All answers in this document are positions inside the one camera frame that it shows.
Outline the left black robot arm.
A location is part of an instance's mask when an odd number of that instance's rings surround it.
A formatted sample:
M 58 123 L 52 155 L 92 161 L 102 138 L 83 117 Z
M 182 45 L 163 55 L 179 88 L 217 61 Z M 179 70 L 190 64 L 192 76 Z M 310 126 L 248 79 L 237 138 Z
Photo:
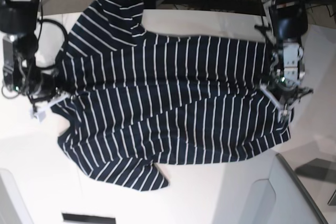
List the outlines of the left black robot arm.
M 311 94 L 303 87 L 305 77 L 302 36 L 308 31 L 305 0 L 259 0 L 266 24 L 256 26 L 270 46 L 269 74 L 261 91 L 278 111 L 278 120 L 289 123 L 295 104 Z

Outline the grey robot base cover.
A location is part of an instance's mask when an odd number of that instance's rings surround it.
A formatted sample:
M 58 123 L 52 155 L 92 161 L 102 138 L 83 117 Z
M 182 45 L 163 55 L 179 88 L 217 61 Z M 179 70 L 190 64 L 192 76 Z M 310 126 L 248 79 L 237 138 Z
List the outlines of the grey robot base cover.
M 1 168 L 1 223 L 34 223 L 13 174 Z
M 251 223 L 327 223 L 281 154 L 276 155 L 269 177 L 251 186 L 247 206 Z

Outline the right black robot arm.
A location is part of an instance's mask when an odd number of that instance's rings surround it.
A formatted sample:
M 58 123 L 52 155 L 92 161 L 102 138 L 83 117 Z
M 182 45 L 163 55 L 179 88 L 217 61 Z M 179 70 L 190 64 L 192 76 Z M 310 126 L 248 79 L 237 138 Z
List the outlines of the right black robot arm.
M 71 94 L 56 84 L 57 66 L 39 67 L 35 54 L 40 36 L 36 26 L 50 23 L 61 29 L 64 46 L 68 46 L 68 33 L 58 21 L 43 17 L 42 0 L 1 0 L 1 32 L 3 37 L 3 86 L 17 95 L 26 96 L 31 105 L 30 116 L 42 121 L 46 111 L 55 104 L 70 98 Z

